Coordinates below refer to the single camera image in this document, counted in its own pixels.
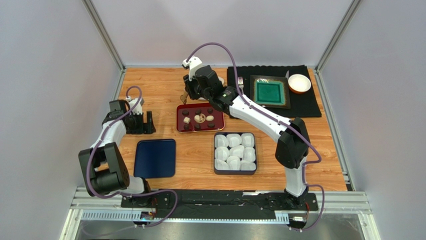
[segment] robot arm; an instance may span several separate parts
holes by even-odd
[[[102,131],[95,143],[103,140],[95,150],[92,163],[89,166],[90,183],[99,194],[107,195],[117,191],[127,194],[140,194],[150,191],[148,182],[145,179],[129,175],[118,148],[125,134],[152,134],[156,131],[150,111],[146,112],[147,122],[144,123],[144,114],[142,112],[142,104],[144,103],[143,98],[140,100],[139,104],[133,108],[131,114],[110,126],[114,120],[124,115],[126,106],[128,106],[129,109],[132,108],[137,100],[137,98],[133,100],[127,98],[126,100],[109,102],[110,112],[102,122]],[[88,188],[86,170],[90,154],[96,145],[95,143],[90,148],[82,150],[78,154],[84,183],[87,192],[91,196],[94,195]],[[108,163],[108,168],[99,170],[99,167],[106,163]]]
[[[289,194],[291,204],[302,204],[308,193],[308,188],[303,184],[302,179],[302,164],[306,161],[308,146],[287,127],[251,108],[242,98],[246,98],[245,100],[259,111],[292,126],[309,141],[303,120],[296,118],[292,121],[289,118],[278,116],[247,99],[245,95],[239,96],[234,87],[223,86],[216,72],[209,65],[202,66],[201,61],[187,65],[185,65],[185,62],[184,60],[183,66],[189,67],[189,72],[192,74],[184,76],[183,81],[185,90],[192,100],[200,97],[205,98],[214,109],[252,124],[277,143],[275,158],[285,169],[287,178],[285,192]]]

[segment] red tray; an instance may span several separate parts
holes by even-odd
[[[189,115],[184,116],[182,111],[188,110]],[[200,125],[200,130],[195,129],[195,124],[197,122],[194,120],[196,115],[196,111],[201,110],[201,113],[207,116],[213,116],[213,121],[205,120],[202,123],[198,123]],[[185,130],[184,128],[184,118],[188,117],[190,119],[189,122],[189,130]],[[208,127],[209,123],[214,123],[214,127]],[[216,111],[208,102],[204,103],[193,103],[193,104],[181,104],[176,108],[176,130],[179,133],[194,133],[194,132],[206,132],[206,131],[220,131],[225,127],[225,118],[224,113],[221,111]]]

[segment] black container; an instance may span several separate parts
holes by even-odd
[[[254,164],[256,164],[256,169],[253,171],[241,171],[241,170],[217,170],[215,167],[215,138],[216,135],[224,135],[225,137],[228,134],[252,134],[253,137],[255,136],[252,132],[217,132],[214,137],[213,137],[213,169],[214,169],[214,173],[217,175],[253,175],[255,174],[256,170],[258,169],[258,150],[256,149],[256,137],[254,137],[254,151],[256,152],[256,160],[254,161]]]

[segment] wooden tabletop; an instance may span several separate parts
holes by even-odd
[[[227,79],[226,68],[214,69]],[[153,189],[211,189],[211,190],[283,190],[286,187],[284,167],[275,159],[277,144],[265,133],[249,123],[225,116],[224,132],[252,132],[258,149],[258,168],[254,175],[216,175],[213,172],[215,131],[179,133],[176,131],[176,107],[185,87],[182,68],[129,68],[124,77],[119,98],[125,99],[126,90],[133,85],[142,89],[143,111],[152,111],[156,128],[154,134],[125,135],[119,146],[125,164],[132,175],[136,145],[141,140],[176,140],[176,173],[173,177],[149,179]],[[326,114],[312,69],[310,79],[322,117],[303,118],[313,146],[322,156],[322,162],[306,167],[306,180],[320,184],[326,191],[346,191],[339,159],[333,143]],[[137,90],[130,90],[136,97]],[[199,103],[188,98],[188,104]],[[317,160],[309,151],[308,161]]]

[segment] gray floor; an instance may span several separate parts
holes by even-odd
[[[316,215],[309,216],[309,222]],[[105,234],[131,226],[124,221],[82,221],[90,234]],[[104,237],[90,237],[79,232],[77,240],[89,239],[132,239],[132,240],[363,240],[360,221],[356,214],[323,215],[317,226],[309,231],[298,233],[289,231],[287,226],[278,224],[242,223],[180,223],[165,222],[158,226],[142,229],[132,228]]]

